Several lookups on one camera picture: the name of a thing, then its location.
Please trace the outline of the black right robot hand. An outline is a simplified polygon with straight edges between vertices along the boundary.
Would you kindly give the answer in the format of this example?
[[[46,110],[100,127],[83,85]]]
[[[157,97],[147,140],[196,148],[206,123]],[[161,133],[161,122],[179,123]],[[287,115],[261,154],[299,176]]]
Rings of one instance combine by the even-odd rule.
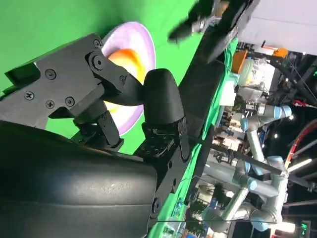
[[[90,34],[6,76],[1,237],[146,237],[191,158],[171,72],[140,83]]]

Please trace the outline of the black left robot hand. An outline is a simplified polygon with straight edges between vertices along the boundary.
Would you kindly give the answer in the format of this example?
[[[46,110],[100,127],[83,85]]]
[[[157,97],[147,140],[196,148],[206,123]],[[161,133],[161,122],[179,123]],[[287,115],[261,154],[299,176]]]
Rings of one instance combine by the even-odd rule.
[[[185,38],[206,30],[215,15],[219,0],[198,0],[190,9],[186,19],[175,26],[168,35],[168,41],[178,43]]]

